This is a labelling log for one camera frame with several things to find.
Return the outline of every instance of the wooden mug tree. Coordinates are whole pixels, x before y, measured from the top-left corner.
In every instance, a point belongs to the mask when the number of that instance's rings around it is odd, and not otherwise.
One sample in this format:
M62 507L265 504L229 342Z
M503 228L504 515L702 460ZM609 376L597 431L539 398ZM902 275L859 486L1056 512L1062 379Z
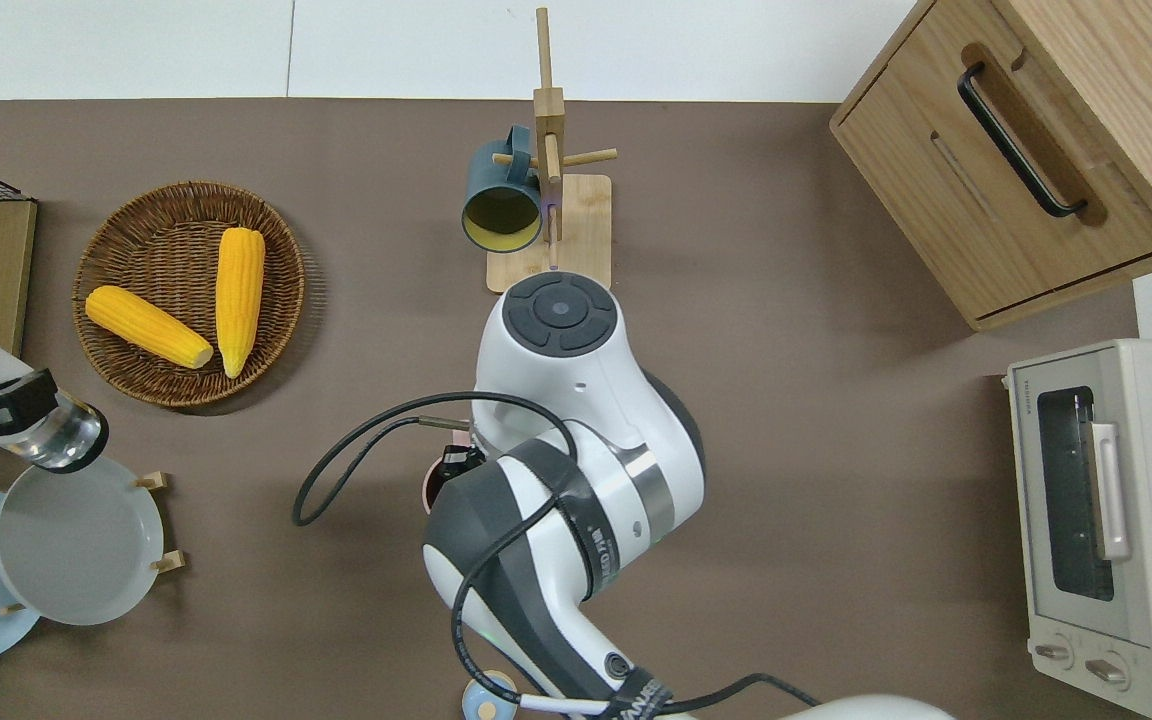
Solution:
M488 289L506 291L522 278L545 270L568 270L612 287L612 179L563 174L563 168L612 160L617 152L596 150L563 156L563 89L554 88L550 65L550 10L536 9L540 45L540 86L531 93L536 154L532 167L540 180L543 242L516 252L488 252ZM508 164L509 156L493 159Z

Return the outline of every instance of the black drawer handle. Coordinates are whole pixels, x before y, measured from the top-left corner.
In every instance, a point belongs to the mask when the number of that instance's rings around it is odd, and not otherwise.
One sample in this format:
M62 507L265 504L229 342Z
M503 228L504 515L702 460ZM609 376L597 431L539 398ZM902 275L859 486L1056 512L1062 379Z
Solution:
M988 105L984 104L984 100L972 85L972 78L983 69L984 63L975 63L963 73L963 77L958 78L958 96L963 97L964 105L968 106L968 109L972 111L975 119L984 128L990 141L995 143L998 152L1002 152L1002 156L1007 159L1007 164L1015 170L1016 177L1020 177L1020 182L1025 183L1025 188L1028 188L1030 195L1033 195L1034 200L1038 200L1038 205L1053 218L1064 218L1086 209L1087 200L1078 200L1073 205L1062 205L1061 200L1058 200L1056 196L1052 195L1052 191L1047 188L1047 183L1044 183L1043 179L1038 177L1038 172L1034 170L1033 165L1030 165L1029 160L1020 152L1020 147L1016 147L1016 142L1011 141L1011 136L1007 135L1002 124L998 123L996 118L993 118Z

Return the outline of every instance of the toaster oven door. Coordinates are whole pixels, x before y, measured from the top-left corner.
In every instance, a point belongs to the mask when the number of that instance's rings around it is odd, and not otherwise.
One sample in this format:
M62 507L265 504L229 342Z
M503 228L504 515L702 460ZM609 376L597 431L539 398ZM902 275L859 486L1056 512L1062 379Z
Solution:
M1116 369L1105 350L1016 370L1030 588L1037 615L1147 646Z

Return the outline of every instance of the wooden cabinet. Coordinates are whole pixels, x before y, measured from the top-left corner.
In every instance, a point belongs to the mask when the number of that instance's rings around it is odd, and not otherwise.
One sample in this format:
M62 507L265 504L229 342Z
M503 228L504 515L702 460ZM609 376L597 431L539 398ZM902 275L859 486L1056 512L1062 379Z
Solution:
M1152 0L923 0L831 129L976 329L1152 272Z

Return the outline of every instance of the oven window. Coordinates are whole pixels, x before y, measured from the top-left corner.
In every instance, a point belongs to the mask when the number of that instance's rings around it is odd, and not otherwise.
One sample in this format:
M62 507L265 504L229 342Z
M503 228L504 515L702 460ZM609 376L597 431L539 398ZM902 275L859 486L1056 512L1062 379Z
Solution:
M1092 511L1092 448L1083 442L1083 424L1092 420L1092 388L1044 392L1038 396L1038 433L1043 444L1043 482L1047 488L1047 532L1052 574L1062 591L1114 600L1111 562L1096 552Z

